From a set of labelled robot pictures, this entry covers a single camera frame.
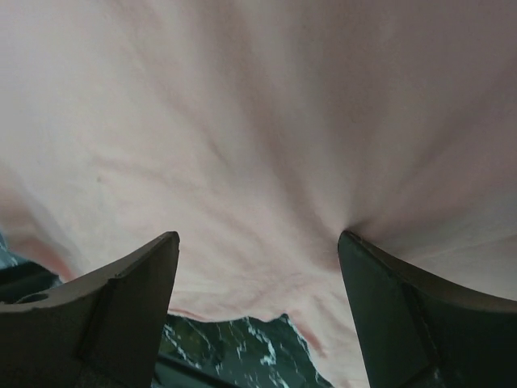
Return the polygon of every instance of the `green marble surface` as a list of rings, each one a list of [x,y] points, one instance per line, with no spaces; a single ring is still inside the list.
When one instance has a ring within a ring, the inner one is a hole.
[[[330,387],[287,315],[199,323],[169,316],[161,351],[240,387]]]

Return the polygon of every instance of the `pink fabric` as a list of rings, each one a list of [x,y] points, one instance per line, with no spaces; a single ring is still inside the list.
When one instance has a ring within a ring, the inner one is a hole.
[[[287,312],[352,388],[345,228],[517,298],[517,2],[0,9],[0,226],[65,279],[177,230],[171,312]]]

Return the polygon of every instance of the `pink cloth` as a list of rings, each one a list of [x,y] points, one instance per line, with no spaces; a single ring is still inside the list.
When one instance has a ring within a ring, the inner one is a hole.
[[[517,298],[517,2],[0,9],[0,226],[65,279],[177,230],[171,312],[287,312],[352,388],[342,230]]]

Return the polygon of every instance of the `marble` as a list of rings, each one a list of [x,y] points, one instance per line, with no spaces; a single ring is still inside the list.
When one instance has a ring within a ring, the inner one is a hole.
[[[287,315],[199,323],[169,316],[161,351],[240,387],[330,387]]]

